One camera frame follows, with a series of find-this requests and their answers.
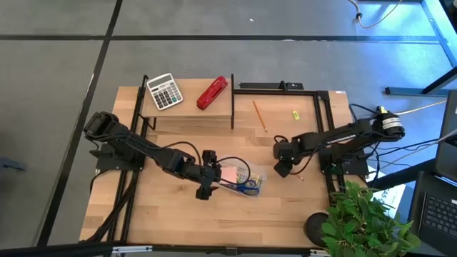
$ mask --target wooden platform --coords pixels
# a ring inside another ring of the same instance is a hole
[[[197,99],[213,83],[214,79],[176,79],[183,101],[165,110],[158,110],[151,93],[146,88],[141,115],[144,117],[231,117],[231,80],[228,86],[202,111]]]
[[[130,124],[138,88],[119,88],[113,112]],[[344,92],[330,92],[335,126],[351,121]],[[252,100],[255,100],[268,128],[265,132]],[[300,120],[293,119],[298,111]],[[259,198],[247,198],[219,189],[209,201],[195,199],[196,183],[164,173],[151,159],[140,173],[129,243],[194,246],[263,246],[282,248],[314,247],[305,236],[303,225],[313,213],[325,211],[328,195],[318,159],[297,176],[281,178],[273,169],[273,136],[288,138],[317,131],[313,99],[307,96],[235,95],[235,126],[220,119],[161,119],[148,139],[158,145],[190,141],[200,153],[212,149],[218,156],[241,157],[261,166],[267,181]],[[177,147],[195,154],[188,146]],[[346,176],[352,181],[357,176]],[[108,172],[95,181],[87,208],[81,239],[91,236],[112,209],[119,172]],[[122,217],[116,238],[119,238]]]

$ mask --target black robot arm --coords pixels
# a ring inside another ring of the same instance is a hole
[[[200,188],[196,192],[196,197],[199,199],[208,200],[213,190],[211,183],[220,181],[221,166],[217,164],[214,151],[205,150],[203,165],[196,165],[195,158],[188,153],[167,146],[157,146],[131,132],[125,125],[119,123],[114,114],[95,113],[84,127],[84,134],[90,141],[108,143],[116,149],[116,155],[123,155],[123,159],[135,158],[134,154],[126,156],[125,151],[122,151],[125,146],[128,146],[152,158],[157,166],[172,176],[199,183]]]
[[[404,136],[405,129],[400,118],[388,111],[379,112],[372,119],[359,119],[331,131],[303,133],[294,136],[290,142],[281,136],[283,139],[273,146],[273,155],[279,160],[274,168],[279,175],[286,177],[293,165],[299,164],[303,157],[312,156],[324,149],[328,152],[327,163],[339,164],[373,143],[398,141]]]

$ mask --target yellow pencil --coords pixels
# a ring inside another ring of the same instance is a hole
[[[265,129],[265,132],[268,132],[266,129],[265,123],[263,122],[262,116],[260,116],[260,112],[258,112],[256,102],[253,100],[252,103],[254,104],[254,107],[256,108],[258,118],[260,119],[260,122],[262,123],[263,129]]]

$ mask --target black pot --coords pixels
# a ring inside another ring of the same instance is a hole
[[[322,223],[327,222],[328,215],[327,213],[315,213],[306,220],[303,231],[309,240],[317,246],[326,247],[326,243],[322,241],[322,238],[325,236],[322,231]]]

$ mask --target small wooden block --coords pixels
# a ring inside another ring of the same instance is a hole
[[[202,111],[197,99],[213,83],[214,79],[176,79],[183,101],[160,111],[146,87],[141,115],[145,117],[231,117],[231,81],[216,99]]]

